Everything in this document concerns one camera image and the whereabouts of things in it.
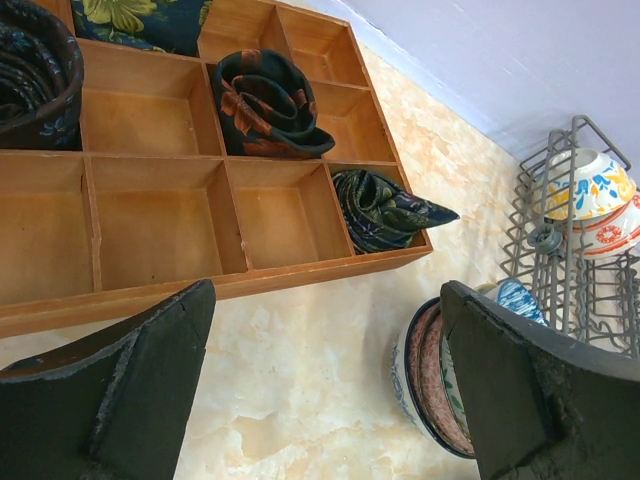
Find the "yellow blue patterned bowl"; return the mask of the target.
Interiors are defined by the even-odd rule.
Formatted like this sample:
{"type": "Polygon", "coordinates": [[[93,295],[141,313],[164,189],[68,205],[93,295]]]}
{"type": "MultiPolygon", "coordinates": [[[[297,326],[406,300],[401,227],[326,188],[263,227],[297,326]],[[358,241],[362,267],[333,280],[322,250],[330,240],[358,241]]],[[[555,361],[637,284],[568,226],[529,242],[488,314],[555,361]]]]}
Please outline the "yellow blue patterned bowl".
{"type": "Polygon", "coordinates": [[[552,220],[607,215],[628,203],[636,184],[626,170],[604,152],[576,148],[549,160],[545,214],[552,220]]]}

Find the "orange patterned bowl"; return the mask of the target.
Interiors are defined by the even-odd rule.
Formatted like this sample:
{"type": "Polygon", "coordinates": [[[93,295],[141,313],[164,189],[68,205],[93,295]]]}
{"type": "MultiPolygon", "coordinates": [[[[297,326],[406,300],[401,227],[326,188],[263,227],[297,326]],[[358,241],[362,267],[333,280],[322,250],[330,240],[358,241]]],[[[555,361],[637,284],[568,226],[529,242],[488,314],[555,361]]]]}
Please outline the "orange patterned bowl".
{"type": "Polygon", "coordinates": [[[570,235],[572,252],[586,260],[621,254],[639,243],[639,193],[609,215],[576,222],[570,235]]]}

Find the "blue white floral bowl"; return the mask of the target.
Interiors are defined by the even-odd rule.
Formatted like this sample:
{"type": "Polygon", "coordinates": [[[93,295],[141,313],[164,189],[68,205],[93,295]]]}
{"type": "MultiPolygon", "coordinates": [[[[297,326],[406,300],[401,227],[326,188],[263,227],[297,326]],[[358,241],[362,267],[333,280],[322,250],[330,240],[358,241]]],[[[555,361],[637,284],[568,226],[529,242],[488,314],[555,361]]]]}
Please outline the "blue white floral bowl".
{"type": "MultiPolygon", "coordinates": [[[[410,424],[413,425],[423,436],[432,438],[439,446],[441,446],[441,444],[436,439],[436,435],[430,431],[430,428],[424,422],[423,415],[417,409],[417,397],[412,392],[409,383],[409,372],[406,366],[406,356],[408,353],[406,341],[407,332],[412,319],[407,324],[405,324],[398,332],[391,348],[390,375],[392,389],[403,414],[408,419],[410,424]]],[[[445,393],[447,399],[449,400],[450,406],[453,409],[456,421],[462,427],[463,432],[471,441],[468,425],[466,423],[464,406],[462,404],[461,395],[457,389],[453,361],[450,351],[446,345],[446,341],[443,338],[442,331],[440,354],[441,368],[443,379],[445,382],[445,393]]]]}

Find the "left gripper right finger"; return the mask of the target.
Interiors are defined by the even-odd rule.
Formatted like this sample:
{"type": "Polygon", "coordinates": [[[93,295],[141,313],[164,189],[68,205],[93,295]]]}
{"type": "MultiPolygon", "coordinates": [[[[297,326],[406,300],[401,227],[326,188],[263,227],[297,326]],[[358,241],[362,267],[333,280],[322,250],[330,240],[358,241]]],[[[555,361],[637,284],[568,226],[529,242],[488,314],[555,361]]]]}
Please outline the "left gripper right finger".
{"type": "Polygon", "coordinates": [[[440,296],[481,478],[638,478],[638,361],[458,281],[440,296]]]}

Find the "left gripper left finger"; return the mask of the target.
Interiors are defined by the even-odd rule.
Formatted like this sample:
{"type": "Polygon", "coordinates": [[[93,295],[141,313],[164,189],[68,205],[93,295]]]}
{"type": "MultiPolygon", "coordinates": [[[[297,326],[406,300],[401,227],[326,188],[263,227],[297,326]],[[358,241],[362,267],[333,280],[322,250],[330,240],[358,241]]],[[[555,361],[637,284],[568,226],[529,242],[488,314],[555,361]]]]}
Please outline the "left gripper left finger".
{"type": "Polygon", "coordinates": [[[201,280],[2,369],[2,478],[173,478],[215,305],[201,280]]]}

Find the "pink bowl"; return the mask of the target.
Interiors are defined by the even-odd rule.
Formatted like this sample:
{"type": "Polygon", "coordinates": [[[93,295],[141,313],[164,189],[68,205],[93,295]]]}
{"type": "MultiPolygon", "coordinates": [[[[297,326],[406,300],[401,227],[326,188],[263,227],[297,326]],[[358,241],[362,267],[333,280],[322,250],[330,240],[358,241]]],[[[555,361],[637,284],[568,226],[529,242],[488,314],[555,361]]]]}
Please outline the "pink bowl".
{"type": "Polygon", "coordinates": [[[420,389],[433,424],[450,445],[471,451],[471,442],[455,419],[447,400],[440,362],[442,319],[437,311],[426,330],[420,351],[420,389]]]}
{"type": "Polygon", "coordinates": [[[441,446],[461,458],[474,459],[472,443],[456,421],[445,393],[441,331],[440,298],[435,297],[419,309],[409,325],[406,341],[409,383],[417,397],[417,409],[441,446]]]}

